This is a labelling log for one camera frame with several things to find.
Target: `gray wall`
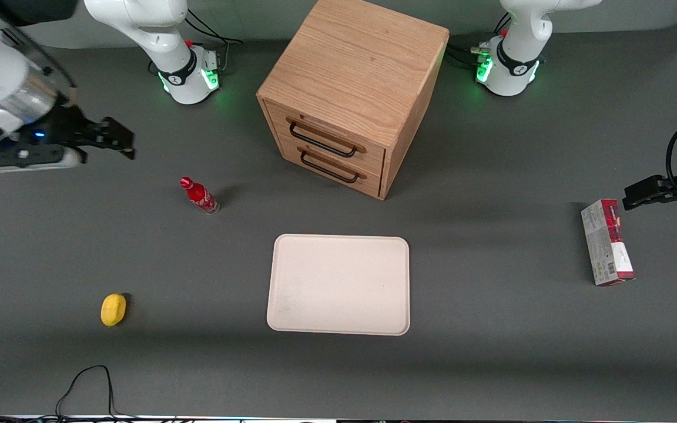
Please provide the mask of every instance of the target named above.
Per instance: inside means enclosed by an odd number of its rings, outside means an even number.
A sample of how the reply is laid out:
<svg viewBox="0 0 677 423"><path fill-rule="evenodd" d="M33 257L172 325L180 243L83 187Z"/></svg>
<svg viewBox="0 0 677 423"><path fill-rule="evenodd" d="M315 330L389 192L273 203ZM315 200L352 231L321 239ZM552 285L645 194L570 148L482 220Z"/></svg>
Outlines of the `gray wall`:
<svg viewBox="0 0 677 423"><path fill-rule="evenodd" d="M434 22L452 34L492 29L503 10L497 0L370 0ZM221 35L244 39L291 38L315 0L188 0L190 9ZM604 0L583 11L552 16L556 32L606 32L660 29L677 25L677 0ZM203 41L186 25L185 38ZM62 22L29 27L36 41L61 48L129 46L119 32L91 19L82 6Z"/></svg>

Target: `drawer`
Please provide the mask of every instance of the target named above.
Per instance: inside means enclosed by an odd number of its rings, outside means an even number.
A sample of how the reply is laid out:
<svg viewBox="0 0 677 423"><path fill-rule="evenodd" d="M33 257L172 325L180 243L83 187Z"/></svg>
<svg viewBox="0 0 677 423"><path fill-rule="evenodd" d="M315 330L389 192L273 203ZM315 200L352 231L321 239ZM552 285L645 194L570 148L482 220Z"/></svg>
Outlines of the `drawer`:
<svg viewBox="0 0 677 423"><path fill-rule="evenodd" d="M279 142L309 147L336 163L346 164L381 176L385 149L368 142L331 133L319 123L309 123L301 113L274 102L266 101L269 116Z"/></svg>
<svg viewBox="0 0 677 423"><path fill-rule="evenodd" d="M339 163L333 157L315 152L314 149L308 150L291 142L281 143L281 149L284 158L291 163L321 174L347 187L354 188L361 193L378 198L381 179L376 174L353 169L350 166Z"/></svg>

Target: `box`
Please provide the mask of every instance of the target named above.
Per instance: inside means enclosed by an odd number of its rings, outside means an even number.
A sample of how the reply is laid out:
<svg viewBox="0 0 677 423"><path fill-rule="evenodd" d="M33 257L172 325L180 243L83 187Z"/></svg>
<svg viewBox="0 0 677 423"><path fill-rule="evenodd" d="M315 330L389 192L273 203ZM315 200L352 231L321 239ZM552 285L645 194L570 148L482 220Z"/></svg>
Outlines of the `box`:
<svg viewBox="0 0 677 423"><path fill-rule="evenodd" d="M448 29L361 0L318 0L258 102L282 156L384 200L430 104Z"/></svg>
<svg viewBox="0 0 677 423"><path fill-rule="evenodd" d="M621 236L617 200L599 200L581 212L586 246L596 286L613 286L634 279L634 268Z"/></svg>

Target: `red and white box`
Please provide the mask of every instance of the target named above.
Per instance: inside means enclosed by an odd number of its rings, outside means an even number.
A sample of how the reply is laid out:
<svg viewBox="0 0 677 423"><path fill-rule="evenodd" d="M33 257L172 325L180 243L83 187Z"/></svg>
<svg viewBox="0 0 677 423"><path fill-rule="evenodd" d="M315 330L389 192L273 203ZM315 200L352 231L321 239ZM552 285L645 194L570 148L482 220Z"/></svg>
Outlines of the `red and white box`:
<svg viewBox="0 0 677 423"><path fill-rule="evenodd" d="M634 268L621 236L618 201L603 199L581 211L594 284L614 286L634 279Z"/></svg>

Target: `bottle cap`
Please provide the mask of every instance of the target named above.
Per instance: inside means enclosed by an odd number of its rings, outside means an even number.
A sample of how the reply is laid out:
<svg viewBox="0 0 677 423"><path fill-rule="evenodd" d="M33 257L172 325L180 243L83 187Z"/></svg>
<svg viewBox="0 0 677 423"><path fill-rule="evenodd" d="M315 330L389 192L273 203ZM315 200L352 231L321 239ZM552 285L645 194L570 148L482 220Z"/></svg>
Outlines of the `bottle cap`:
<svg viewBox="0 0 677 423"><path fill-rule="evenodd" d="M183 177L182 179L179 180L179 184L180 184L183 188L185 188L185 190L189 190L190 188L193 187L193 185L195 184L195 182L193 182L193 180L190 179L189 177L186 177L186 176L185 176L185 177Z"/></svg>

